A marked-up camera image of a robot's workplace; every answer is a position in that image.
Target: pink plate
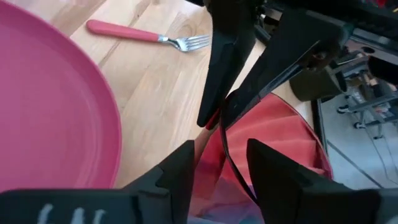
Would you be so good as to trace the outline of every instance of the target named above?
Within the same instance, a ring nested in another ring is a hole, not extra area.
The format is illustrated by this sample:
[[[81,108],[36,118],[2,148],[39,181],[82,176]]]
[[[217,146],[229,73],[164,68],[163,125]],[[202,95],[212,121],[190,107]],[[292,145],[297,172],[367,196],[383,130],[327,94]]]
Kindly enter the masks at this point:
[[[44,21],[0,0],[0,192],[109,188],[121,125],[96,65]]]

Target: wooden tabletop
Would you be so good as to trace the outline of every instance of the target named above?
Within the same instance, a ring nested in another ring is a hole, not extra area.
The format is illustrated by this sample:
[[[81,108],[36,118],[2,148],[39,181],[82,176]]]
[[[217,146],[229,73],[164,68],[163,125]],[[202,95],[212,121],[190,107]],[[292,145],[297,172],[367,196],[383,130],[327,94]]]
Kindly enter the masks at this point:
[[[58,28],[103,72],[121,114],[123,151],[116,187],[136,179],[200,132],[196,125],[210,46],[185,54],[172,46],[92,35],[98,19],[167,36],[211,34],[204,8],[184,0],[7,0]],[[264,46],[257,42],[238,81],[242,82]],[[289,84],[274,93],[312,125],[309,103],[294,97]]]

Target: black cable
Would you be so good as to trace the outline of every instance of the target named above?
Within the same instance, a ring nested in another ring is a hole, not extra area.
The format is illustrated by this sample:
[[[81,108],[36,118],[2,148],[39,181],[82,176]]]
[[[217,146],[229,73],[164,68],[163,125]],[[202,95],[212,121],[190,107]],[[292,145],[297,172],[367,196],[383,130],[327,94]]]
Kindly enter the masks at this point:
[[[395,160],[394,160],[394,157],[392,156],[391,148],[390,148],[390,146],[388,145],[388,142],[387,142],[387,140],[386,140],[385,137],[383,138],[383,140],[384,140],[384,143],[386,144],[386,148],[387,148],[387,150],[388,150],[388,153],[390,154],[392,163],[394,164],[394,167],[396,168],[396,174],[398,175],[398,167],[397,167],[397,164],[396,164],[396,162],[395,162]]]
[[[359,118],[358,118],[355,114],[354,114],[354,117],[358,120],[359,123],[361,123],[361,121],[359,120]],[[383,170],[384,170],[384,174],[386,175],[386,179],[389,180],[389,181],[391,181],[392,183],[398,185],[397,182],[391,180],[390,177],[388,176],[388,173],[387,173],[387,166],[386,166],[386,164],[384,163],[383,158],[381,157],[381,154],[380,154],[379,150],[377,149],[377,146],[376,146],[376,144],[374,143],[373,138],[372,138],[371,134],[369,133],[369,130],[368,130],[367,127],[365,127],[365,131],[366,131],[366,134],[368,134],[368,137],[369,137],[369,139],[371,140],[371,142],[372,142],[372,144],[373,144],[373,147],[374,147],[374,150],[376,150],[377,155],[379,156],[381,163],[383,164]]]
[[[226,130],[225,130],[225,123],[224,123],[224,117],[225,117],[225,109],[226,106],[228,104],[229,99],[231,98],[231,96],[234,95],[234,91],[229,94],[229,96],[225,99],[225,102],[221,105],[220,108],[220,134],[221,134],[221,141],[223,142],[223,148],[224,148],[224,153],[225,153],[225,157],[228,160],[232,171],[234,172],[236,178],[238,179],[239,183],[241,184],[243,190],[247,193],[247,195],[251,198],[251,200],[258,205],[258,201],[256,196],[254,196],[253,192],[251,191],[250,187],[248,186],[248,184],[246,183],[246,181],[244,180],[242,174],[240,173],[240,171],[238,170],[238,168],[236,167],[234,161],[231,158],[231,155],[229,154],[229,148],[228,148],[228,140],[226,138]]]

